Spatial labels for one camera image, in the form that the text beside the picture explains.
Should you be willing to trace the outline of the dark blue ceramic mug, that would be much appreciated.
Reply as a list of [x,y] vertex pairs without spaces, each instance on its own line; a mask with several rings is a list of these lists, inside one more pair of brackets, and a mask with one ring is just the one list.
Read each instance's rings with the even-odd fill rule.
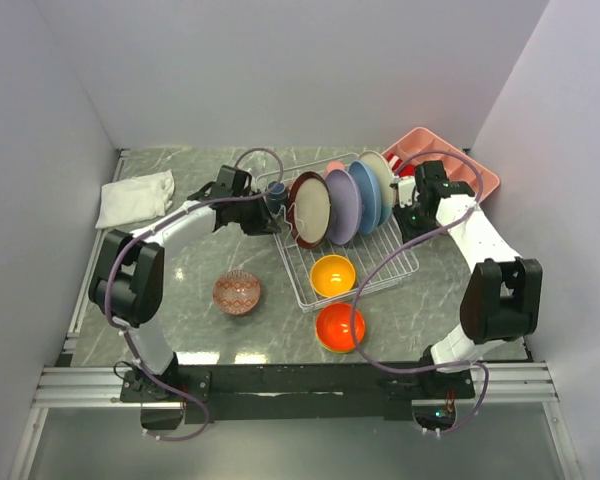
[[265,196],[265,203],[270,213],[278,215],[288,202],[288,189],[281,182],[271,182],[267,188],[270,192]]

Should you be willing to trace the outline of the dark red rimmed plate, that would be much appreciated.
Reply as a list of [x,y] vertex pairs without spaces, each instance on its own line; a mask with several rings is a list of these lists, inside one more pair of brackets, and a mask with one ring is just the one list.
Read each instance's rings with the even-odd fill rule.
[[302,248],[315,248],[324,240],[331,221],[326,182],[316,172],[302,173],[291,187],[289,202],[287,218],[294,240]]

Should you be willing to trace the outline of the cream and blue plate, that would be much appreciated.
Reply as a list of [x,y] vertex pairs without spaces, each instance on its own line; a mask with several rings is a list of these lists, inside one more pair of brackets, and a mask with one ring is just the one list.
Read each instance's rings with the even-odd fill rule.
[[395,191],[391,186],[394,179],[393,172],[387,160],[379,152],[364,151],[358,156],[358,160],[371,169],[379,185],[381,216],[378,226],[381,227],[389,220],[395,203]]

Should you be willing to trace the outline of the lavender plate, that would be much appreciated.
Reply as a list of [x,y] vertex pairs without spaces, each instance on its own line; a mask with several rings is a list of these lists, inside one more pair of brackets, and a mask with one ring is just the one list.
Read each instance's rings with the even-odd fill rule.
[[331,171],[325,182],[332,204],[332,218],[327,237],[336,245],[344,245],[353,239],[360,226],[360,191],[353,177],[345,170]]

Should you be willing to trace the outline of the white wire dish rack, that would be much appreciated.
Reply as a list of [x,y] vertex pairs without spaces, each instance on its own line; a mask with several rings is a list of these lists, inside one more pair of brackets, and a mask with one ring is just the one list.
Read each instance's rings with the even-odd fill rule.
[[390,211],[390,179],[375,151],[345,153],[259,175],[279,224],[274,239],[305,312],[352,298],[359,283],[369,294],[416,272]]

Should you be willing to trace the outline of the pink plastic cup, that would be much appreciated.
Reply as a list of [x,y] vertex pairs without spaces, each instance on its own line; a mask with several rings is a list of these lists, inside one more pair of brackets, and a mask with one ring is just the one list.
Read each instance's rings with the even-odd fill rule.
[[338,171],[338,170],[345,171],[346,170],[345,165],[340,161],[331,161],[331,162],[328,162],[325,167],[325,174],[329,175],[331,172]]

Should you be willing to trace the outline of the orange-yellow bowl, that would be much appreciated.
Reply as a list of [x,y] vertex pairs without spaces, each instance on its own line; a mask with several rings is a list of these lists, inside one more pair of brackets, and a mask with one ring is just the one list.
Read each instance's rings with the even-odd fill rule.
[[349,292],[356,282],[354,265],[341,255],[326,255],[312,266],[309,281],[320,296],[331,298]]

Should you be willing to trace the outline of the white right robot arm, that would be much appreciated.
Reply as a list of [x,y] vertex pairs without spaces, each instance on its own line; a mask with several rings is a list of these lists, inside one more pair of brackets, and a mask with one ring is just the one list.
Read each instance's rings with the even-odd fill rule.
[[442,161],[419,164],[412,177],[395,179],[392,188],[393,215],[403,241],[446,233],[471,273],[458,325],[429,348],[433,364],[417,376],[424,395],[440,398],[453,385],[451,372],[535,332],[543,269],[538,260],[524,258],[508,245],[480,209],[480,189],[450,180]]

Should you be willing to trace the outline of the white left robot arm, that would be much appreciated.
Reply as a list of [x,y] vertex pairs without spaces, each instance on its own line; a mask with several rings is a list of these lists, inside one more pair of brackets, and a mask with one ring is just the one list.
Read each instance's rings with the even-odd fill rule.
[[114,229],[104,237],[88,297],[125,339],[135,368],[145,376],[144,389],[156,401],[173,399],[180,388],[177,354],[157,319],[166,260],[230,224],[247,236],[277,233],[266,193],[252,181],[249,172],[225,165],[214,181],[164,219],[135,232]]

